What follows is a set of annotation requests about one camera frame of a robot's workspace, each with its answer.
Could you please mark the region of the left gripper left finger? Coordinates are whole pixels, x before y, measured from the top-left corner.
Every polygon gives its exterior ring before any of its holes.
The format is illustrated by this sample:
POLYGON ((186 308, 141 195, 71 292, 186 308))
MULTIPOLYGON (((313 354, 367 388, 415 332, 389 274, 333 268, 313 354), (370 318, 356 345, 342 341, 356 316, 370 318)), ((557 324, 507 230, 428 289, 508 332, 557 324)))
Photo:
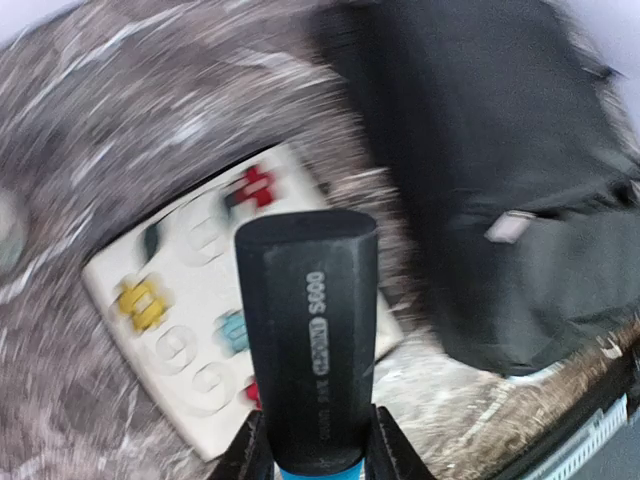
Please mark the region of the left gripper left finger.
POLYGON ((273 456, 261 411, 249 413, 212 472, 213 480, 272 480, 273 456))

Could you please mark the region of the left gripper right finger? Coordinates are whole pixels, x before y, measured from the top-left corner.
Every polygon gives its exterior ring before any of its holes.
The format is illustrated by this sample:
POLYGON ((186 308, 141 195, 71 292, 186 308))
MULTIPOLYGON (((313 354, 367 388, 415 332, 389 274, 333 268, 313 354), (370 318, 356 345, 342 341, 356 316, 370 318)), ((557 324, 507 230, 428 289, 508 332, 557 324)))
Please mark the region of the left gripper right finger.
POLYGON ((386 407, 371 406, 366 480, 435 480, 386 407))

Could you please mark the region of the black marker with blue cap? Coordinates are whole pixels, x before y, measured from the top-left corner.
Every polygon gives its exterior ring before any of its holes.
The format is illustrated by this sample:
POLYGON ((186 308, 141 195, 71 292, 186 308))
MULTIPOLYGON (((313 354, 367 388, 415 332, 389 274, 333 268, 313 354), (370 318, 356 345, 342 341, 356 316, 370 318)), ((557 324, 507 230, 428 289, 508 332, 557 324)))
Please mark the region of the black marker with blue cap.
POLYGON ((355 479, 370 424, 375 221, 351 210, 264 216, 235 235, 266 435, 287 479, 355 479))

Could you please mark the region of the black student backpack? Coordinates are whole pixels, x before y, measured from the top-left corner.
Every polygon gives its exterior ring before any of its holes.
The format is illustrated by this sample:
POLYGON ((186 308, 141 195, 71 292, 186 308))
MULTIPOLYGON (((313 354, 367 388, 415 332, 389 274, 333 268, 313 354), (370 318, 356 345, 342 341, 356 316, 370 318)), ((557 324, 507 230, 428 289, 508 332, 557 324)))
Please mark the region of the black student backpack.
POLYGON ((639 164, 543 1, 335 1, 311 29, 399 190, 444 351, 524 376, 615 357, 639 164))

